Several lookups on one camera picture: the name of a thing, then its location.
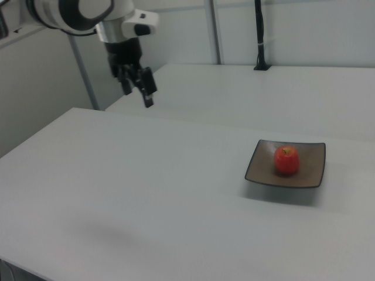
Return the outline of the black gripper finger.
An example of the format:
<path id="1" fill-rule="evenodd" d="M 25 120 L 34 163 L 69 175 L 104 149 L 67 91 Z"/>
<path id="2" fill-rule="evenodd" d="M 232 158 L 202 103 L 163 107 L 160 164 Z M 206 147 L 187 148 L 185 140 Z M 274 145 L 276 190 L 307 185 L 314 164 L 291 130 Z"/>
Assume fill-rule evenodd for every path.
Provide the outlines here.
<path id="1" fill-rule="evenodd" d="M 118 74 L 117 74 L 118 82 L 121 84 L 122 91 L 124 95 L 129 95 L 132 93 L 131 82 L 128 79 L 127 71 L 125 67 L 119 66 L 118 67 Z"/>
<path id="2" fill-rule="evenodd" d="M 157 86 L 151 69 L 146 67 L 137 70 L 134 83 L 142 94 L 145 107 L 153 106 L 153 94 L 157 91 Z"/>

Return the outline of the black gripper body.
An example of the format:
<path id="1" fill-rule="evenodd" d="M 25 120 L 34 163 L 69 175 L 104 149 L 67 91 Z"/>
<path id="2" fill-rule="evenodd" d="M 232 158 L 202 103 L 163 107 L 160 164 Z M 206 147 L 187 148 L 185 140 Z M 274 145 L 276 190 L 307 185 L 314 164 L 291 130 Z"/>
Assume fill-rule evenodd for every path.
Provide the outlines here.
<path id="1" fill-rule="evenodd" d="M 133 66 L 136 70 L 141 68 L 142 49 L 137 37 L 120 43 L 104 43 L 104 46 L 113 77 L 118 76 L 118 68 L 123 65 Z"/>

